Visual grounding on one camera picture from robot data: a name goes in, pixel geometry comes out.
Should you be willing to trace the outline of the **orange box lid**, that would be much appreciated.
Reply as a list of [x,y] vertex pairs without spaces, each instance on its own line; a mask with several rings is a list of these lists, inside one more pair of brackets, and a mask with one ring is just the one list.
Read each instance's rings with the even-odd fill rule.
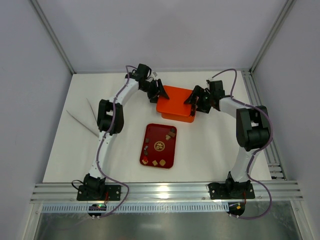
[[192,90],[169,85],[163,87],[169,99],[159,96],[156,111],[161,114],[189,117],[192,112],[192,105],[185,103],[185,101],[192,94]]

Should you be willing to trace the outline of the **orange chocolate box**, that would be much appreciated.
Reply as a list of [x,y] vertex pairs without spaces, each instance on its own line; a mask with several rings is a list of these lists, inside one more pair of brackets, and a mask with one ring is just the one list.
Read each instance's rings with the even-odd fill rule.
[[170,114],[170,113],[161,113],[161,117],[163,119],[184,122],[184,123],[193,123],[195,120],[195,116],[184,116],[179,114]]

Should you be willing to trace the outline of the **metal tongs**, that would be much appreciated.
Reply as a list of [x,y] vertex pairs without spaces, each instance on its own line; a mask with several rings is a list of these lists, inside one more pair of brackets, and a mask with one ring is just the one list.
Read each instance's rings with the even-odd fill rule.
[[86,97],[85,103],[82,108],[74,110],[65,111],[77,124],[79,124],[84,130],[88,131],[90,134],[99,138],[99,131],[96,126],[97,116],[95,110],[90,102],[90,100]]

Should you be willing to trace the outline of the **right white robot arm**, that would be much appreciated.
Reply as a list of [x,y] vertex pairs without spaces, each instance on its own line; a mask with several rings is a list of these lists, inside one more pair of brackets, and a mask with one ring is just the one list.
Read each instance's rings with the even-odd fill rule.
[[212,108],[235,118],[239,145],[236,161],[224,183],[208,184],[212,200],[254,199],[251,171],[262,148],[270,143],[272,130],[265,106],[252,106],[225,93],[223,82],[207,81],[207,88],[196,85],[184,101],[192,112],[209,113]]

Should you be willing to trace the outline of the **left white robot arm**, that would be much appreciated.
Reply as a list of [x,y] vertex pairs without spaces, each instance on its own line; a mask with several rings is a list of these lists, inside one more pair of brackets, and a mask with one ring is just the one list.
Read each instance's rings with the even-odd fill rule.
[[120,189],[108,186],[109,180],[117,187],[125,187],[126,194],[129,194],[129,186],[123,182],[107,176],[103,171],[105,160],[109,156],[117,135],[124,127],[124,106],[137,91],[143,91],[151,103],[156,103],[159,97],[169,99],[160,79],[155,79],[152,69],[140,63],[137,67],[127,65],[124,84],[109,99],[101,99],[98,104],[96,124],[98,127],[98,147],[95,159],[89,172],[80,180],[77,189],[77,201],[119,201]]

